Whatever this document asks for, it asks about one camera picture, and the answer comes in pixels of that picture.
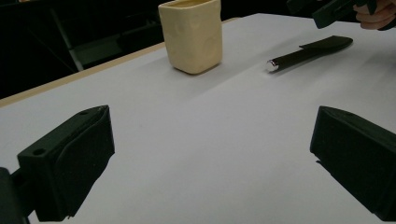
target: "table surface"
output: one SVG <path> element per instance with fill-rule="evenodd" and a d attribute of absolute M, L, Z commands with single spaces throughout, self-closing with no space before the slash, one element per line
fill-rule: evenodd
<path fill-rule="evenodd" d="M 396 132 L 396 30 L 255 14 L 223 24 L 221 64 L 189 76 L 165 48 L 0 107 L 0 164 L 78 111 L 109 105 L 116 154 L 64 223 L 382 223 L 309 152 L 318 107 Z M 276 74 L 265 62 L 331 35 L 348 49 Z M 37 223 L 35 214 L 30 216 Z"/>

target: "dark floor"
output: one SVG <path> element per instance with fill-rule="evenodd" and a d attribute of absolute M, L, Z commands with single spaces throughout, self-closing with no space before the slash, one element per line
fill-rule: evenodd
<path fill-rule="evenodd" d="M 158 5 L 166 0 L 0 0 L 0 98 L 163 42 Z M 325 1 L 293 15 L 310 17 Z M 221 19 L 290 15 L 286 0 L 223 0 Z M 354 21 L 354 15 L 344 18 Z"/>

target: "ceramic cup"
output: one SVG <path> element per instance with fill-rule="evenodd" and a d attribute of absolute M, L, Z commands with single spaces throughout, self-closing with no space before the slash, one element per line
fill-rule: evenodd
<path fill-rule="evenodd" d="M 196 75 L 221 61 L 220 0 L 176 0 L 158 9 L 170 64 Z"/>

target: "knife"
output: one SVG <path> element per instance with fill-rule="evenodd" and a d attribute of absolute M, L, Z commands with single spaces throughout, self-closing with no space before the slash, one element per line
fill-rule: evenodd
<path fill-rule="evenodd" d="M 269 60 L 265 65 L 265 68 L 269 72 L 280 71 L 308 59 L 345 49 L 350 46 L 352 42 L 352 38 L 332 35 L 325 39 L 307 45 L 302 45 L 300 46 L 300 48 L 302 48 L 301 50 Z"/>

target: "human hand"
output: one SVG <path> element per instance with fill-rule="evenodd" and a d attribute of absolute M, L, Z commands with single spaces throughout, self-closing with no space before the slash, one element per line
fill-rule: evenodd
<path fill-rule="evenodd" d="M 361 28 L 367 30 L 378 30 L 396 18 L 396 0 L 377 0 L 373 15 L 367 6 L 354 6 L 353 9 L 357 12 L 356 20 L 361 22 Z"/>

